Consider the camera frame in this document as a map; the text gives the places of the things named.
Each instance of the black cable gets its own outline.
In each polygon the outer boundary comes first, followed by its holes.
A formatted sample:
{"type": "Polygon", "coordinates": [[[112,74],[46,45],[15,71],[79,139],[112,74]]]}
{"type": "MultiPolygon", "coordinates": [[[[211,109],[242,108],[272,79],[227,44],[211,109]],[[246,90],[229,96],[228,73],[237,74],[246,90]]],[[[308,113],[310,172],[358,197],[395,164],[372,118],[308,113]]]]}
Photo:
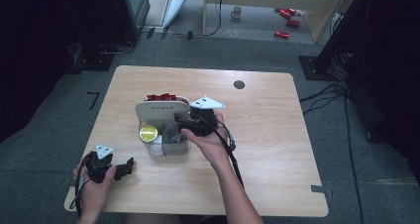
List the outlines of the black cable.
{"type": "Polygon", "coordinates": [[[364,224],[365,223],[364,211],[362,209],[362,201],[361,201],[361,194],[359,192],[358,176],[356,175],[355,159],[354,159],[353,151],[352,151],[352,139],[351,139],[351,136],[350,136],[350,120],[349,120],[349,111],[348,111],[348,108],[347,108],[347,96],[344,97],[344,107],[345,107],[345,111],[346,111],[347,139],[348,139],[348,143],[349,143],[350,162],[352,164],[353,179],[355,181],[356,195],[358,197],[359,212],[360,212],[360,215],[361,215],[361,223],[364,224]]]}
{"type": "Polygon", "coordinates": [[[312,102],[311,107],[308,110],[306,110],[306,111],[303,112],[303,115],[306,115],[308,112],[311,112],[311,111],[314,111],[314,110],[317,110],[317,109],[321,109],[321,108],[327,106],[330,102],[332,102],[332,101],[336,100],[337,98],[345,95],[346,94],[346,88],[343,87],[342,85],[339,85],[339,83],[341,81],[343,81],[343,79],[337,81],[336,83],[333,83],[333,84],[328,85],[327,87],[325,87],[324,89],[322,89],[318,93],[315,93],[315,94],[313,94],[311,96],[308,96],[306,98],[299,99],[299,101],[302,102],[302,101],[306,101],[306,100],[309,100],[309,99],[313,99],[313,98],[315,98],[315,97],[317,97],[317,96],[319,96],[321,94],[326,94],[326,93],[331,93],[331,92],[335,92],[335,93],[338,94],[337,96],[334,96],[334,97],[324,97],[324,98],[320,98],[320,99],[315,100],[314,102],[312,102]],[[326,90],[328,88],[331,88],[331,87],[333,87],[335,89],[335,91],[328,91],[328,92],[326,92],[326,90]],[[326,102],[324,105],[319,106],[319,107],[315,107],[315,108],[313,107],[317,102],[322,101],[322,100],[326,100],[326,99],[329,99],[329,101],[326,102]]]}
{"type": "Polygon", "coordinates": [[[310,96],[308,96],[308,97],[305,97],[305,98],[301,98],[301,99],[299,99],[299,102],[303,102],[303,101],[306,101],[306,100],[309,100],[309,99],[312,99],[312,98],[315,98],[315,97],[317,97],[317,96],[319,96],[319,95],[321,95],[321,94],[323,94],[323,93],[329,93],[329,92],[325,92],[325,90],[327,90],[328,88],[330,88],[330,87],[334,87],[334,86],[337,86],[341,81],[344,81],[344,79],[340,79],[340,80],[338,80],[336,83],[333,83],[333,84],[330,84],[330,85],[328,85],[327,87],[325,87],[324,89],[322,89],[320,92],[318,92],[318,93],[315,93],[315,94],[313,94],[313,95],[310,95],[310,96]]]}
{"type": "Polygon", "coordinates": [[[329,97],[329,98],[321,98],[321,99],[318,99],[318,100],[316,100],[314,103],[312,103],[311,108],[309,108],[308,110],[306,110],[306,111],[304,111],[304,112],[303,112],[303,115],[306,115],[308,112],[311,112],[311,111],[314,111],[314,110],[317,110],[317,109],[321,109],[321,108],[323,108],[323,107],[327,106],[330,102],[332,102],[332,101],[336,100],[337,98],[339,98],[339,97],[341,97],[341,96],[343,96],[343,94],[338,95],[338,96],[335,96],[335,97],[329,97]],[[324,105],[320,106],[320,107],[315,107],[315,108],[312,108],[312,107],[313,107],[313,105],[314,105],[317,101],[320,101],[320,100],[323,100],[323,99],[330,99],[330,100],[329,100],[328,102],[326,102],[324,105]]]}
{"type": "Polygon", "coordinates": [[[343,19],[343,17],[344,17],[344,13],[341,13],[340,15],[339,15],[339,17],[337,18],[337,20],[336,20],[336,22],[334,23],[334,27],[333,28],[331,28],[331,26],[332,26],[332,24],[333,24],[333,20],[331,20],[330,21],[330,37],[334,34],[334,32],[336,31],[336,29],[337,29],[337,27],[339,26],[339,24],[340,24],[340,22],[341,22],[341,20],[343,19]]]}
{"type": "Polygon", "coordinates": [[[364,34],[367,32],[367,29],[368,29],[368,13],[369,13],[369,10],[370,10],[370,2],[371,2],[371,0],[368,0],[368,2],[367,2],[367,15],[366,15],[366,19],[365,19],[364,34]]]}
{"type": "MultiPolygon", "coordinates": [[[[217,12],[216,10],[216,14],[219,16],[219,23],[216,26],[216,29],[213,31],[213,33],[211,34],[198,34],[198,35],[194,35],[194,37],[198,37],[198,38],[207,38],[207,37],[211,37],[213,35],[215,35],[217,32],[219,32],[219,30],[222,28],[222,2],[223,0],[219,0],[219,12],[217,12]]],[[[172,35],[172,36],[187,36],[186,34],[180,34],[180,33],[167,33],[168,35],[172,35]]]]}
{"type": "Polygon", "coordinates": [[[202,118],[199,115],[194,114],[194,116],[196,116],[197,118],[199,118],[201,121],[203,121],[204,123],[207,124],[207,126],[209,126],[209,128],[213,129],[213,132],[216,134],[217,137],[219,137],[220,142],[222,142],[223,147],[226,150],[226,153],[228,153],[229,158],[231,159],[232,162],[232,166],[234,168],[235,174],[237,175],[237,178],[239,180],[239,182],[241,183],[242,186],[244,186],[244,182],[242,181],[242,177],[241,177],[241,173],[239,171],[239,167],[238,167],[238,161],[236,160],[231,148],[229,147],[228,143],[226,142],[226,140],[220,135],[220,133],[217,131],[218,127],[216,129],[213,128],[213,126],[204,118],[202,118]]]}
{"type": "Polygon", "coordinates": [[[229,131],[229,129],[226,127],[226,125],[224,123],[222,123],[219,120],[216,120],[218,123],[222,124],[223,128],[225,128],[226,132],[228,133],[228,137],[229,137],[229,148],[232,151],[235,151],[236,149],[236,144],[235,144],[235,139],[234,136],[232,136],[232,133],[229,131]]]}
{"type": "MultiPolygon", "coordinates": [[[[86,184],[89,180],[87,180],[85,183],[83,183],[81,186],[80,185],[80,175],[81,175],[81,171],[82,169],[85,167],[86,162],[89,160],[89,158],[91,157],[92,152],[90,152],[89,154],[87,154],[83,160],[80,163],[79,169],[77,171],[77,177],[76,177],[76,181],[75,181],[75,191],[74,191],[74,203],[77,209],[77,215],[78,217],[81,216],[81,201],[80,201],[80,192],[81,192],[81,188],[84,186],[84,184],[86,184]]],[[[73,209],[74,206],[72,204],[70,204],[70,209],[73,209]]]]}
{"type": "Polygon", "coordinates": [[[330,52],[327,55],[327,59],[330,59],[331,61],[333,61],[335,59],[335,55],[336,54],[338,54],[338,53],[346,53],[346,52],[353,53],[353,49],[354,49],[354,46],[342,47],[342,48],[335,49],[335,50],[333,50],[332,52],[330,52]]]}
{"type": "MultiPolygon", "coordinates": [[[[325,90],[327,90],[328,88],[330,88],[332,86],[334,86],[335,92],[338,93],[338,95],[336,97],[333,97],[330,101],[328,101],[322,107],[325,107],[328,103],[332,102],[333,100],[335,100],[335,99],[337,99],[337,98],[339,98],[341,96],[344,96],[344,105],[345,105],[345,112],[346,112],[346,125],[347,125],[347,139],[348,139],[349,156],[350,156],[350,161],[351,161],[351,165],[352,165],[352,173],[353,173],[353,178],[354,178],[354,182],[355,182],[356,195],[357,195],[357,198],[358,198],[359,212],[360,212],[360,215],[361,215],[361,223],[362,224],[365,224],[364,212],[363,212],[363,209],[362,209],[361,195],[360,195],[360,191],[359,191],[359,182],[358,182],[358,177],[356,175],[356,169],[355,169],[355,159],[354,159],[353,150],[352,150],[352,139],[351,139],[351,135],[350,135],[349,110],[348,110],[348,107],[347,107],[347,92],[346,92],[347,89],[344,86],[338,84],[341,81],[343,81],[343,79],[339,80],[335,84],[328,85],[326,88],[322,89],[321,92],[318,92],[318,93],[316,93],[314,95],[311,95],[311,96],[308,96],[306,98],[300,99],[299,101],[305,101],[305,100],[308,100],[308,99],[315,98],[315,97],[317,97],[317,96],[319,96],[319,95],[321,95],[323,93],[327,93],[327,92],[325,92],[325,90]]],[[[308,111],[306,111],[306,113],[309,112],[309,111],[313,111],[315,109],[320,109],[322,107],[316,107],[316,108],[313,108],[313,109],[309,109],[308,111]]]]}
{"type": "Polygon", "coordinates": [[[123,51],[119,51],[119,52],[113,52],[113,53],[107,53],[107,52],[101,52],[100,51],[100,48],[101,47],[105,47],[106,45],[104,45],[104,44],[101,44],[101,45],[98,45],[98,49],[99,49],[99,53],[100,54],[103,54],[103,55],[121,55],[121,54],[124,54],[124,53],[126,53],[126,52],[128,52],[133,46],[134,46],[134,43],[130,43],[130,45],[129,45],[129,47],[128,48],[126,48],[125,50],[123,50],[123,51]]]}
{"type": "Polygon", "coordinates": [[[340,79],[346,78],[348,74],[345,71],[345,68],[352,55],[353,54],[348,53],[335,53],[329,69],[331,74],[340,79]]]}

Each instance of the red item on shelf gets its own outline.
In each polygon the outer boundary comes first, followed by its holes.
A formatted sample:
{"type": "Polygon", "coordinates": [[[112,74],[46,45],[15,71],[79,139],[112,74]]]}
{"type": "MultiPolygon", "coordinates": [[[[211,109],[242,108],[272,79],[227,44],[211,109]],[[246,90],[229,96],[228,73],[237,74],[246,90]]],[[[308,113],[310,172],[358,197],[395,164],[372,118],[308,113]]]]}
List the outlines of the red item on shelf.
{"type": "Polygon", "coordinates": [[[286,22],[286,26],[289,26],[289,27],[299,27],[300,26],[300,22],[299,21],[297,21],[297,20],[287,20],[287,22],[286,22]]]}
{"type": "Polygon", "coordinates": [[[274,36],[278,37],[278,38],[288,39],[289,34],[286,33],[286,32],[282,32],[282,31],[277,30],[277,31],[275,31],[274,36]]]}
{"type": "Polygon", "coordinates": [[[291,14],[286,9],[280,9],[279,14],[287,20],[291,18],[291,14]]]}
{"type": "Polygon", "coordinates": [[[176,101],[176,95],[170,95],[169,93],[164,93],[162,95],[148,95],[146,101],[176,101]]]}
{"type": "Polygon", "coordinates": [[[296,10],[294,10],[294,9],[286,9],[286,10],[287,10],[287,12],[289,12],[289,14],[291,14],[291,16],[296,15],[296,10]]]}

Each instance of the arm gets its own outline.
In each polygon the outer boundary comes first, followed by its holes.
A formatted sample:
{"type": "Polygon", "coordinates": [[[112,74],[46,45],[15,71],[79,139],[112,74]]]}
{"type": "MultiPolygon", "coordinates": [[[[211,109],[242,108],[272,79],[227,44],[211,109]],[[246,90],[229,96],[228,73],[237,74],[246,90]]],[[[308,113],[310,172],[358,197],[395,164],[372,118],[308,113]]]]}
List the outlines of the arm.
{"type": "MultiPolygon", "coordinates": [[[[217,120],[224,123],[221,113],[214,111],[217,120]]],[[[216,134],[207,137],[196,137],[191,131],[182,129],[185,137],[200,148],[205,158],[210,162],[219,178],[219,184],[225,204],[226,216],[228,222],[235,223],[263,223],[244,188],[239,182],[229,161],[228,154],[225,151],[220,139],[216,134]]],[[[228,141],[228,135],[224,128],[219,128],[218,132],[228,141]]]]}
{"type": "MultiPolygon", "coordinates": [[[[97,222],[108,201],[108,193],[116,170],[117,167],[109,167],[101,183],[89,181],[84,185],[81,191],[82,212],[77,220],[78,224],[93,224],[97,222]]],[[[74,176],[77,176],[77,171],[78,166],[73,170],[74,176]]],[[[89,176],[85,174],[84,179],[89,180],[89,176]]]]}

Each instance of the person's right hand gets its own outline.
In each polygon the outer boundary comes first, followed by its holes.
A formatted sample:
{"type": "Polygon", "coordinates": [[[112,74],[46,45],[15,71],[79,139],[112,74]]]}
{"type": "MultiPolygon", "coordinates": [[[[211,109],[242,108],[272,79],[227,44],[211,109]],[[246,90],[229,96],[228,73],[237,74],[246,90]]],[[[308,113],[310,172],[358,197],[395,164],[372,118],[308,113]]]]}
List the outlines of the person's right hand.
{"type": "MultiPolygon", "coordinates": [[[[225,123],[222,113],[214,110],[214,115],[219,122],[223,124],[225,123]]],[[[222,138],[228,142],[228,134],[226,129],[220,123],[218,124],[219,128],[217,131],[222,136],[222,138]]],[[[213,168],[219,165],[224,165],[225,163],[229,163],[229,157],[225,147],[215,133],[212,133],[207,137],[197,137],[188,129],[182,129],[181,132],[189,141],[197,145],[197,147],[201,150],[201,152],[204,154],[204,157],[207,159],[207,161],[210,162],[213,168]]]]}

